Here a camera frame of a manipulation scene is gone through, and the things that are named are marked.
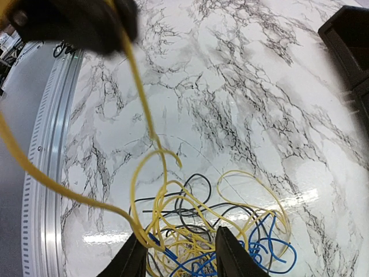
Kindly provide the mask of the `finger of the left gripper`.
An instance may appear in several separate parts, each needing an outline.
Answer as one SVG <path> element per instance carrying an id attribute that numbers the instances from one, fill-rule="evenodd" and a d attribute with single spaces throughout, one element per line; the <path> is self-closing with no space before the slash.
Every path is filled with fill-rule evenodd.
<path id="1" fill-rule="evenodd" d="M 135 1 L 8 1 L 7 20 L 25 42 L 63 40 L 100 55 L 138 36 Z"/>

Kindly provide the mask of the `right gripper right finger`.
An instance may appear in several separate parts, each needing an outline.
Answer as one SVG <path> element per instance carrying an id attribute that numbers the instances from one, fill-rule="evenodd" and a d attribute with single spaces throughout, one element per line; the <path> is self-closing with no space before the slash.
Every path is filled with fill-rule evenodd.
<path id="1" fill-rule="evenodd" d="M 269 277 L 251 258 L 227 227 L 219 227 L 215 239 L 218 277 Z"/>

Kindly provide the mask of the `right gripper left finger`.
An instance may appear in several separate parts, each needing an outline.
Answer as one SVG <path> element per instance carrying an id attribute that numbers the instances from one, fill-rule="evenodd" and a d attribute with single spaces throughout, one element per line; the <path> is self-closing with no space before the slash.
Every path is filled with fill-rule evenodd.
<path id="1" fill-rule="evenodd" d="M 147 254 L 133 233 L 99 277 L 145 277 Z"/>

